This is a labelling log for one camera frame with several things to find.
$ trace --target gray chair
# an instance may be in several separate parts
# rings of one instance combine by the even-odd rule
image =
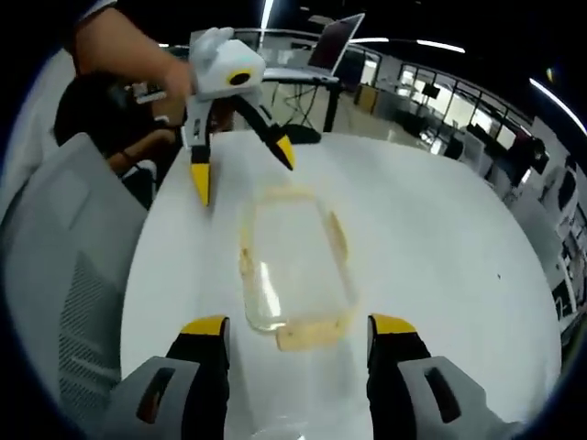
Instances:
[[[485,144],[472,135],[469,131],[465,132],[462,143],[464,150],[459,160],[468,165],[475,174],[481,175],[481,166]]]
[[[510,206],[510,211],[534,248],[548,284],[552,287],[558,283],[554,277],[556,277],[557,264],[562,252],[562,240],[544,206],[534,195],[533,192],[522,192],[520,198]]]
[[[146,215],[80,134],[32,175],[0,229],[20,343],[47,392],[87,434],[120,381],[123,300]]]
[[[512,191],[513,186],[509,176],[495,163],[492,165],[491,170],[489,171],[487,181],[492,185],[493,190],[502,200],[509,192]]]

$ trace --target laptop screen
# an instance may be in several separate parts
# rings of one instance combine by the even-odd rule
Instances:
[[[349,16],[326,26],[308,65],[333,73],[363,17],[364,14]]]

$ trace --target computer monitor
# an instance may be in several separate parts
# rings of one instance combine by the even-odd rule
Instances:
[[[326,26],[310,56],[308,66],[333,74],[364,17],[364,14],[357,14]]]
[[[437,99],[439,92],[440,89],[438,87],[428,83],[424,84],[424,89],[422,89],[422,94],[425,96],[430,96],[432,99]]]

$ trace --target plastic lid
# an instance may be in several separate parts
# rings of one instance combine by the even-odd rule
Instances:
[[[337,340],[358,301],[346,256],[336,216],[310,192],[273,189],[257,198],[245,215],[241,249],[250,324],[279,329],[281,349]]]

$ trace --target round white table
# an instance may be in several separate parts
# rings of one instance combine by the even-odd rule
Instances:
[[[291,172],[253,132],[215,136],[205,208],[189,154],[180,152],[132,263],[123,378],[165,356],[185,324],[225,314],[227,438],[284,424],[305,425],[306,439],[369,438],[367,316],[379,313],[413,324],[433,356],[484,387],[505,421],[536,413],[559,375],[555,306],[526,236],[483,180],[457,161],[365,137],[326,134],[295,153]],[[313,189],[337,213],[361,294],[347,337],[305,354],[280,352],[273,337],[249,327],[238,273],[242,204],[259,188],[288,182]]]

